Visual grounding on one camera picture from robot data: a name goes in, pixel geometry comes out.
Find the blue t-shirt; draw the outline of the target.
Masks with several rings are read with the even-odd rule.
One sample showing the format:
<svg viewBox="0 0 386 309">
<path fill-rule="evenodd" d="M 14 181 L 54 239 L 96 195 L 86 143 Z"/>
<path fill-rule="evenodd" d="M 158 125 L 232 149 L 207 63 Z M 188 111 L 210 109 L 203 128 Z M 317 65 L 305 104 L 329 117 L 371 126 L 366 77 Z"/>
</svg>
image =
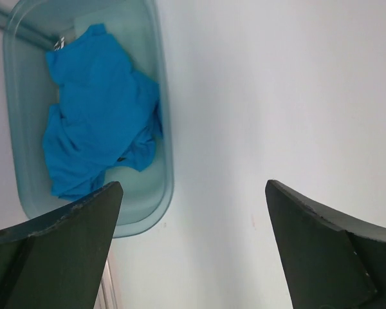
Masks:
<svg viewBox="0 0 386 309">
<path fill-rule="evenodd" d="M 105 26 L 91 25 L 46 62 L 59 87 L 42 141 L 52 194 L 74 201 L 101 188 L 109 169 L 148 168 L 162 135 L 160 88 Z"/>
</svg>

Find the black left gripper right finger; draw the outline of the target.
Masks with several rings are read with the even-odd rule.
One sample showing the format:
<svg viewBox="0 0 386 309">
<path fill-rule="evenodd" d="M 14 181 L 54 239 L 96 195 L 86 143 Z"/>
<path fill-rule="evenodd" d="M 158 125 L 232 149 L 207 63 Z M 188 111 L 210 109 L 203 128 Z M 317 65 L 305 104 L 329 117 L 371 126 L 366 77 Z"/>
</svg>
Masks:
<svg viewBox="0 0 386 309">
<path fill-rule="evenodd" d="M 266 202 L 294 308 L 386 308 L 386 228 L 268 180 Z"/>
</svg>

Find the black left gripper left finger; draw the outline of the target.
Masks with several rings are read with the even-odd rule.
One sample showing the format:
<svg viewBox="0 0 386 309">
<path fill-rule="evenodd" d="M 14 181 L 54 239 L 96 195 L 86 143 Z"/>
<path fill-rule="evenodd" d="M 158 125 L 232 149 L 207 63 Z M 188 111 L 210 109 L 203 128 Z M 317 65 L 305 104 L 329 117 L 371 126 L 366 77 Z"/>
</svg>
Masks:
<svg viewBox="0 0 386 309">
<path fill-rule="evenodd" d="M 0 308 L 93 308 L 123 189 L 101 189 L 0 230 Z"/>
</svg>

